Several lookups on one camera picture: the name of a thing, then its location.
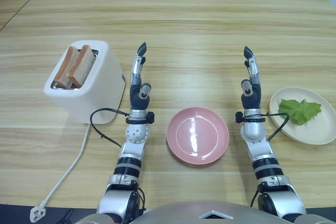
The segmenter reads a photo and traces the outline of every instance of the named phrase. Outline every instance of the toast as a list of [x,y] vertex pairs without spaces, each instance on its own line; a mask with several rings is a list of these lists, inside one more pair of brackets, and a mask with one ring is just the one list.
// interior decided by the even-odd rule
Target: toast
[[67,77],[67,73],[75,63],[79,52],[76,47],[70,46],[68,48],[67,54],[62,62],[62,65],[58,69],[57,74],[55,75],[54,81],[63,89],[70,89],[72,81]]
[[67,77],[77,88],[81,88],[95,62],[93,52],[88,45],[84,45],[77,57],[75,64],[72,65],[67,73]]

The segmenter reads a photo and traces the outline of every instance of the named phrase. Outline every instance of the pink plate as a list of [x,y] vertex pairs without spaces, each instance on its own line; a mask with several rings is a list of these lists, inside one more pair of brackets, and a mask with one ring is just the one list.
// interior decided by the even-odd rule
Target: pink plate
[[171,151],[181,160],[205,165],[219,159],[229,144],[223,119],[206,108],[192,107],[174,115],[167,130]]

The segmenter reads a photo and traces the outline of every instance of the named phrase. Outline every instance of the wood grain surface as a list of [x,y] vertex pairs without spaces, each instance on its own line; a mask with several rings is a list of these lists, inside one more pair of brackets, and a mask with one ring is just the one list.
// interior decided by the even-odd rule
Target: wood grain surface
[[0,0],[0,30],[29,0]]
[[[152,85],[150,125],[140,175],[148,208],[193,199],[249,204],[256,179],[235,113],[248,77],[243,49],[255,53],[262,109],[272,94],[297,86],[336,107],[336,15],[327,0],[30,0],[0,32],[0,203],[39,205],[77,156],[86,126],[43,93],[53,67],[76,40],[107,41],[129,82],[145,41],[142,80]],[[190,106],[217,112],[230,144],[214,164],[173,157],[165,131]],[[129,110],[129,83],[121,103]],[[100,126],[119,143],[124,117]],[[268,120],[268,135],[275,126]],[[306,207],[336,202],[336,142],[304,145],[278,134],[272,146]],[[86,151],[51,198],[56,207],[96,208],[119,148],[91,132]]]

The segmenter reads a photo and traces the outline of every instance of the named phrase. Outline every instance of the green lettuce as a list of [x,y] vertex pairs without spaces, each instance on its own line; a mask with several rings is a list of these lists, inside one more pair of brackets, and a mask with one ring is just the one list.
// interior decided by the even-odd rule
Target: green lettuce
[[279,113],[288,113],[289,120],[296,125],[303,125],[321,112],[321,105],[315,102],[303,100],[284,100],[281,99]]

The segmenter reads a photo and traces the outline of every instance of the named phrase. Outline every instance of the power plug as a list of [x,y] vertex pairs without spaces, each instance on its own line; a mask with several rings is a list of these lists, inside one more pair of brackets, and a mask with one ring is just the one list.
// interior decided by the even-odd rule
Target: power plug
[[46,208],[44,207],[33,207],[30,210],[30,221],[31,223],[36,223],[38,220],[40,220],[42,217],[46,215]]

